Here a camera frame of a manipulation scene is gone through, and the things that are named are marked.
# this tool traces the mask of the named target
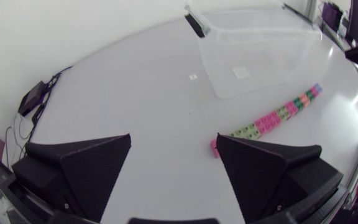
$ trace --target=pink cube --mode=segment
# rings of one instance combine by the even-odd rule
[[[213,140],[211,141],[211,148],[212,148],[212,151],[214,152],[215,157],[216,157],[216,158],[220,158],[218,149],[216,149],[216,139],[213,139]]]
[[[312,94],[314,94],[314,97],[317,97],[319,95],[319,91],[316,89],[316,87],[313,87],[311,89]]]
[[[281,119],[278,117],[277,112],[273,111],[270,114],[255,121],[255,125],[258,128],[260,135],[268,133],[281,123]]]
[[[287,109],[287,111],[290,113],[291,117],[296,115],[296,113],[298,112],[298,108],[295,106],[295,104],[292,101],[289,101],[284,106],[285,109]]]

